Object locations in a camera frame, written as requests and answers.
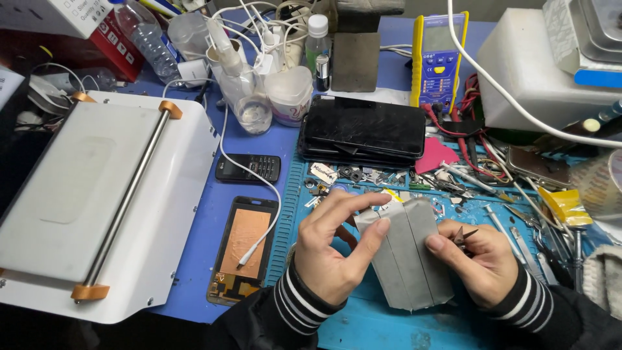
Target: blue repair mat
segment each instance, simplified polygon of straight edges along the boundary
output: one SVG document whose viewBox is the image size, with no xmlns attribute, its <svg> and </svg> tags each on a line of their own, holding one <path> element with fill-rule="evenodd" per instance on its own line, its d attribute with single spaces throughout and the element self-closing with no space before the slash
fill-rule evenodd
<svg viewBox="0 0 622 350">
<path fill-rule="evenodd" d="M 457 144 L 446 143 L 453 149 Z M 285 259 L 289 247 L 296 241 L 298 225 L 307 217 L 312 207 L 306 207 L 313 199 L 304 180 L 311 177 L 320 180 L 309 173 L 310 164 L 298 154 L 292 158 L 287 175 L 282 209 L 277 223 L 270 261 L 267 268 L 265 285 L 271 286 L 283 274 L 286 265 Z M 392 185 L 378 186 L 370 182 L 354 183 L 347 179 L 339 179 L 335 186 L 346 189 L 348 192 L 361 194 L 367 189 L 379 191 L 382 187 L 395 192 L 408 191 L 409 175 L 406 174 L 404 184 L 395 182 Z M 514 187 L 504 187 L 508 195 L 513 195 L 516 202 L 512 204 L 521 212 L 531 213 L 528 202 Z M 510 213 L 503 204 L 507 202 L 494 197 L 475 197 L 469 199 L 462 206 L 452 204 L 446 192 L 440 191 L 410 191 L 412 196 L 429 197 L 431 204 L 441 210 L 444 206 L 445 215 L 437 213 L 438 220 L 453 219 L 466 224 L 489 224 L 494 226 L 483 208 L 489 204 L 498 219 L 509 232 L 510 226 L 515 226 L 527 243 L 529 250 L 537 262 L 538 252 L 533 242 L 533 230 Z M 534 191 L 527 191 L 535 196 Z M 344 226 L 359 239 L 358 231 L 344 224 Z M 339 238 L 333 239 L 332 247 L 344 256 L 351 252 L 349 246 Z M 495 348 L 496 326 L 478 312 L 476 306 L 468 297 L 466 289 L 460 279 L 451 273 L 452 286 L 455 297 L 445 305 L 438 305 L 424 310 L 409 312 L 390 308 L 380 282 L 373 267 L 370 265 L 362 283 L 354 290 L 346 307 L 337 314 L 328 318 L 318 330 L 319 347 L 325 349 L 481 349 Z"/>
</svg>

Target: yellow multimeter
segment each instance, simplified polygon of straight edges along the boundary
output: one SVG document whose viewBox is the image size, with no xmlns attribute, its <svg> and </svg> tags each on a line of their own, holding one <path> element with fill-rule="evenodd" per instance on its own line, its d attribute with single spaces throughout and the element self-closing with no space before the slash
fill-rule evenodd
<svg viewBox="0 0 622 350">
<path fill-rule="evenodd" d="M 453 15 L 456 36 L 467 38 L 468 12 Z M 412 35 L 411 106 L 423 103 L 443 104 L 449 113 L 458 90 L 458 69 L 462 55 L 449 31 L 449 16 L 419 16 Z"/>
</svg>

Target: striped sleeve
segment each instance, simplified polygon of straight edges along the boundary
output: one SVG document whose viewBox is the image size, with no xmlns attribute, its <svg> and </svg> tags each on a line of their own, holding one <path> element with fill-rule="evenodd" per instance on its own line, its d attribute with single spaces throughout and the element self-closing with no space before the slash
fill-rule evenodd
<svg viewBox="0 0 622 350">
<path fill-rule="evenodd" d="M 300 279 L 294 259 L 281 279 L 274 285 L 274 302 L 282 320 L 296 333 L 310 336 L 329 316 L 343 309 L 320 299 Z"/>
<path fill-rule="evenodd" d="M 538 333 L 550 321 L 553 309 L 553 295 L 549 288 L 527 270 L 519 268 L 512 290 L 499 305 L 486 312 L 507 325 Z"/>
</svg>

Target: red box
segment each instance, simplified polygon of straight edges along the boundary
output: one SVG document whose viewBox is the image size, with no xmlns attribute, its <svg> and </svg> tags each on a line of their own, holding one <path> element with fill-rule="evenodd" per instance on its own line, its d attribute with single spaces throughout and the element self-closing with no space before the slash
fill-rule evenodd
<svg viewBox="0 0 622 350">
<path fill-rule="evenodd" d="M 106 16 L 89 39 L 67 35 L 0 30 L 3 43 L 0 55 L 7 61 L 15 55 L 25 55 L 44 46 L 53 55 L 52 62 L 70 69 L 106 67 L 118 80 L 134 82 L 145 58 L 121 32 L 114 12 Z"/>
</svg>

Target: table surface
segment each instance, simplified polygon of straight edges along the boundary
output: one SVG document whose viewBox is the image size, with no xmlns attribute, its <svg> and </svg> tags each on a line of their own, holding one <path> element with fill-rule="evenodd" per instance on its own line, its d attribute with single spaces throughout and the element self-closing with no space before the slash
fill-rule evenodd
<svg viewBox="0 0 622 350">
<path fill-rule="evenodd" d="M 243 21 L 243 13 L 227 12 L 228 19 Z M 381 34 L 381 45 L 411 44 L 414 19 L 383 17 L 378 32 Z M 478 49 L 493 30 L 494 22 L 471 22 L 466 35 L 466 51 L 475 57 Z M 249 62 L 253 62 L 255 53 L 245 40 L 243 46 Z M 402 91 L 411 90 L 412 72 L 405 68 L 406 57 L 393 52 L 382 51 L 379 58 L 378 87 L 392 88 Z M 475 69 L 462 60 L 460 67 L 460 81 L 464 82 L 467 76 Z M 150 67 L 143 70 L 139 81 L 120 89 L 122 93 L 148 93 L 150 96 L 161 96 L 163 84 L 157 79 Z M 174 89 L 167 92 L 167 98 L 193 100 L 198 95 L 198 89 Z M 458 96 L 463 95 L 460 87 Z M 217 132 L 221 133 L 224 121 L 224 111 L 216 108 L 216 102 L 222 98 L 218 85 L 212 84 L 207 91 L 207 113 Z M 268 154 L 281 157 L 283 167 L 276 188 L 283 195 L 287 170 L 294 152 L 298 128 L 289 128 L 273 121 L 267 133 L 259 136 L 249 136 L 232 113 L 229 114 L 223 147 L 227 153 Z M 207 302 L 205 295 L 210 282 L 211 271 L 220 241 L 225 230 L 225 224 L 236 196 L 248 196 L 263 199 L 275 199 L 275 195 L 266 186 L 254 184 L 223 184 L 214 178 L 216 162 L 205 184 L 201 200 L 190 229 L 182 258 L 176 271 L 176 281 L 170 290 L 166 304 L 149 310 L 162 315 L 186 319 L 194 322 L 212 323 L 219 315 L 227 310 L 227 306 L 214 305 Z"/>
</svg>

